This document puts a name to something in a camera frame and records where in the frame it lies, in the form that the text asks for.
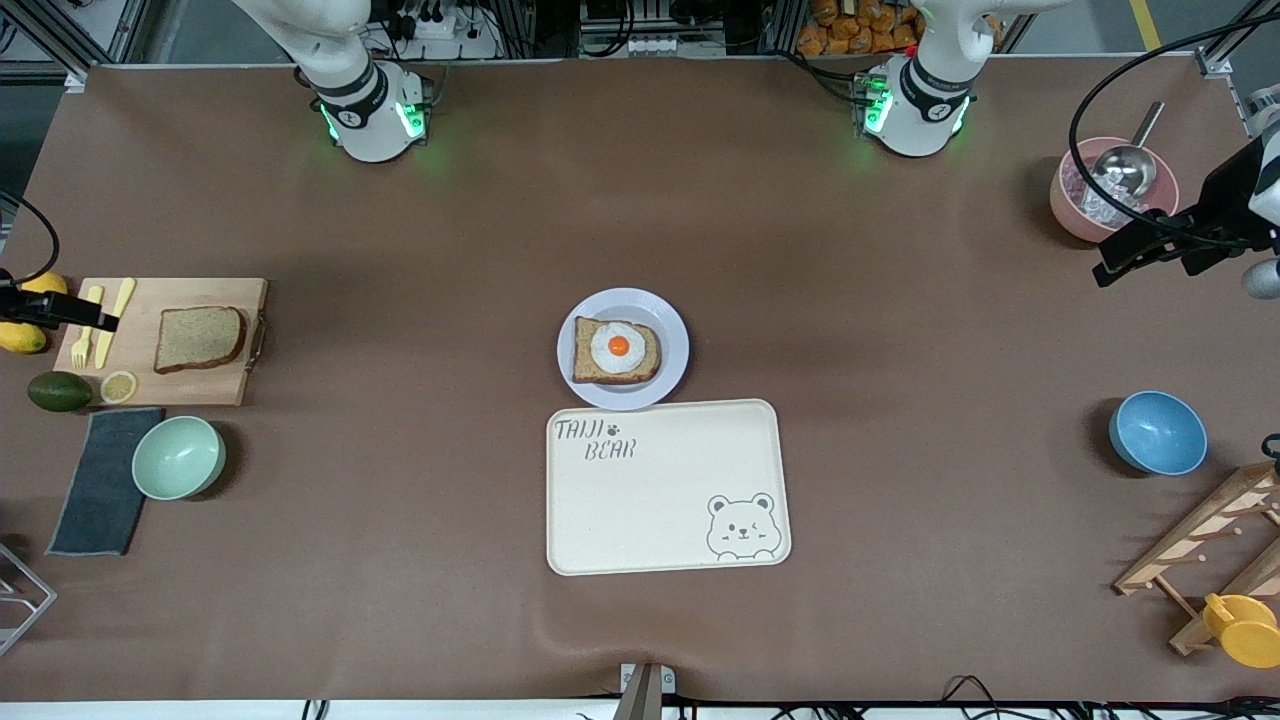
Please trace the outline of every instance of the bear drawing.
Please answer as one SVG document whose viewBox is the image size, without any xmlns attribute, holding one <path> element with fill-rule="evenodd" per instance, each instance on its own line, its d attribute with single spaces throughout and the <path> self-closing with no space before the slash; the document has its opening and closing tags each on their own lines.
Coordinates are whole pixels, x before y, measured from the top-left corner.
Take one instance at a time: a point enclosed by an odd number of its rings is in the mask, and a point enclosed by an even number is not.
<svg viewBox="0 0 1280 720">
<path fill-rule="evenodd" d="M 712 530 L 707 544 L 717 560 L 773 557 L 782 544 L 782 532 L 773 521 L 773 498 L 763 492 L 751 500 L 730 501 L 717 495 L 707 503 Z"/>
</svg>

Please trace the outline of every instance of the wooden cutting board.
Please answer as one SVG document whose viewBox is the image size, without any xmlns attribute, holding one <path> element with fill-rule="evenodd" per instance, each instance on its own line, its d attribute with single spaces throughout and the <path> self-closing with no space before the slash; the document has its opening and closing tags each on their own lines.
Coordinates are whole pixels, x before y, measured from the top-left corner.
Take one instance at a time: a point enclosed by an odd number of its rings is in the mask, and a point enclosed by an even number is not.
<svg viewBox="0 0 1280 720">
<path fill-rule="evenodd" d="M 262 307 L 266 304 L 266 281 L 261 278 L 137 278 L 133 299 L 120 316 L 120 328 L 111 342 L 106 365 L 93 368 L 99 331 L 93 331 L 93 346 L 88 352 L 88 366 L 72 366 L 72 345 L 79 340 L 81 328 L 68 325 L 63 333 L 55 370 L 76 373 L 88 380 L 95 395 L 102 379 L 116 370 L 128 370 L 138 377 L 138 392 L 123 405 L 239 405 L 248 384 L 251 359 L 261 346 L 260 328 Z M 86 278 L 79 283 L 79 297 L 88 296 L 88 288 L 102 286 L 102 307 L 111 313 L 123 278 Z M 160 341 L 160 313 L 183 307 L 216 305 L 236 307 L 248 323 L 244 350 L 228 365 L 209 370 L 179 370 L 166 375 L 155 373 L 156 343 Z M 95 397 L 95 405 L 101 401 Z"/>
</svg>

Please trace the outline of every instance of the light blue bowl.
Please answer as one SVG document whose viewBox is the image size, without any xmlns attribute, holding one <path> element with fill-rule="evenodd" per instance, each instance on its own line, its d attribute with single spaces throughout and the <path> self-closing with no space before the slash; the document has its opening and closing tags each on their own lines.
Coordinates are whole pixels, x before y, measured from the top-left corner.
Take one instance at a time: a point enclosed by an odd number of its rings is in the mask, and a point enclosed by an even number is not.
<svg viewBox="0 0 1280 720">
<path fill-rule="evenodd" d="M 1111 445 L 1139 470 L 1184 475 L 1204 461 L 1208 434 L 1189 405 L 1146 389 L 1126 397 L 1111 416 Z"/>
<path fill-rule="evenodd" d="M 133 484 L 156 500 L 191 497 L 207 488 L 227 464 L 227 445 L 212 425 L 191 415 L 151 428 L 133 451 Z"/>
</svg>

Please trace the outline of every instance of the brown table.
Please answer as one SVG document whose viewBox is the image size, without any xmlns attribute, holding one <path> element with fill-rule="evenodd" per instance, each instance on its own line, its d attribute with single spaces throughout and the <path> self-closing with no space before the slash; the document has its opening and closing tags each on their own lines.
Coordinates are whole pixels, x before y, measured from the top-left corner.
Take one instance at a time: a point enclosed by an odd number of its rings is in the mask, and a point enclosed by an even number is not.
<svg viewBox="0 0 1280 720">
<path fill-rule="evenodd" d="M 1210 701 L 1280 691 L 1108 583 L 1280 429 L 1274 305 L 1247 261 L 1102 291 L 1048 213 L 1078 100 L 1116 60 L 991 63 L 964 132 L 908 160 L 767 61 L 458 68 L 431 143 L 348 160 L 289 73 L 95 70 L 29 197 L 74 277 L 271 279 L 264 361 L 205 502 L 148 502 L 124 557 L 35 559 L 61 598 L 0 698 L 521 697 L 660 660 L 687 696 Z M 1085 135 L 1169 109 L 1151 145 L 1193 196 L 1244 142 L 1185 58 L 1119 83 Z M 44 252 L 24 218 L 5 264 Z M 776 568 L 561 578 L 544 423 L 579 405 L 553 342 L 611 286 L 669 299 L 673 401 L 762 397 L 794 552 Z M 0 357 L 0 523 L 42 548 L 84 418 Z M 1115 398 L 1162 388 L 1212 436 L 1187 478 L 1107 448 Z M 1210 546 L 1215 589 L 1274 530 Z"/>
</svg>

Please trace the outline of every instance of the yellow knife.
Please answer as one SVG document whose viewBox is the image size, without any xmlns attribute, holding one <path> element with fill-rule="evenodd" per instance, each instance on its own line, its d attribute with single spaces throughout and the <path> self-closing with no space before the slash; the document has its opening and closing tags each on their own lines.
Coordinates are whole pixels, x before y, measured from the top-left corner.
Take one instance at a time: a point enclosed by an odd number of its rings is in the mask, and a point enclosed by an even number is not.
<svg viewBox="0 0 1280 720">
<path fill-rule="evenodd" d="M 116 318 L 124 315 L 124 309 L 129 305 L 129 299 L 133 297 L 133 288 L 138 287 L 138 281 L 133 278 L 124 278 L 120 283 L 120 293 L 115 296 L 115 310 L 111 314 Z M 106 365 L 106 354 L 111 351 L 111 340 L 115 333 L 100 332 L 97 333 L 97 351 L 93 355 L 93 366 L 101 370 Z"/>
</svg>

